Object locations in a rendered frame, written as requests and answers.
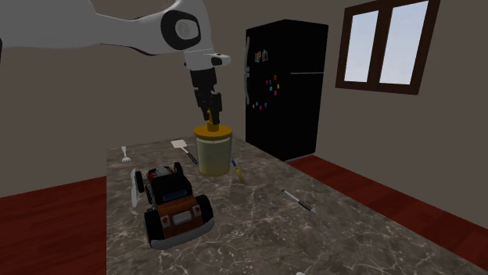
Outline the black and white pen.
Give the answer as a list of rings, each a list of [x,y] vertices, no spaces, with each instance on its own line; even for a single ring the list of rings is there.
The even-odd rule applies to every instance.
[[[303,202],[301,201],[299,198],[297,198],[296,196],[292,195],[291,193],[289,193],[287,190],[285,189],[281,189],[281,192],[287,196],[288,198],[290,198],[292,201],[296,202],[297,204],[299,204],[301,207],[303,207],[305,210],[307,210],[308,212],[311,212],[311,213],[315,213],[317,214],[317,211],[311,207],[310,205],[308,205],[306,202]]]

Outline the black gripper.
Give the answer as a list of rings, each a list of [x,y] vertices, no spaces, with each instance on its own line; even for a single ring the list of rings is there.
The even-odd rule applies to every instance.
[[[192,86],[197,106],[202,110],[203,119],[209,119],[208,110],[211,112],[214,125],[220,123],[220,112],[222,111],[221,93],[216,92],[214,86],[217,84],[217,75],[214,68],[205,70],[190,70]]]

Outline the black refrigerator with magnets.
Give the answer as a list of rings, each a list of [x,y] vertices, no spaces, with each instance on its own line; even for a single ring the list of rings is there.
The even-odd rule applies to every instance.
[[[246,31],[246,142],[281,161],[315,153],[327,43],[323,23]]]

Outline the yellow-green jar with orange lid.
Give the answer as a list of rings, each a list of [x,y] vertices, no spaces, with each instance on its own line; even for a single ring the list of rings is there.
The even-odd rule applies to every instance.
[[[232,129],[214,124],[210,110],[207,115],[206,124],[194,129],[199,173],[206,177],[220,177],[230,170]]]

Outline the black and brown toy car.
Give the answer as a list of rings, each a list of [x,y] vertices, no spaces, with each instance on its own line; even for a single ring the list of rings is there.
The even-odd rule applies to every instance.
[[[214,227],[214,213],[206,195],[194,195],[192,185],[176,162],[172,167],[136,170],[138,194],[145,193],[150,207],[144,213],[149,246],[166,250],[194,240]]]

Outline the yellow-handled blue tool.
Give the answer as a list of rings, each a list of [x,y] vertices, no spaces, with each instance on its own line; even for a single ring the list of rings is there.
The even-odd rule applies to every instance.
[[[244,179],[244,177],[242,175],[242,171],[240,170],[240,168],[237,165],[237,162],[234,159],[231,159],[231,164],[233,165],[235,174],[239,178],[240,183],[241,184],[244,184],[245,183],[245,179]]]

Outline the brown-framed window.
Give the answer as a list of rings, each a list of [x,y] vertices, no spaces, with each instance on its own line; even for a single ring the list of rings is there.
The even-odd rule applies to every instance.
[[[335,86],[417,95],[441,0],[374,0],[344,10]]]

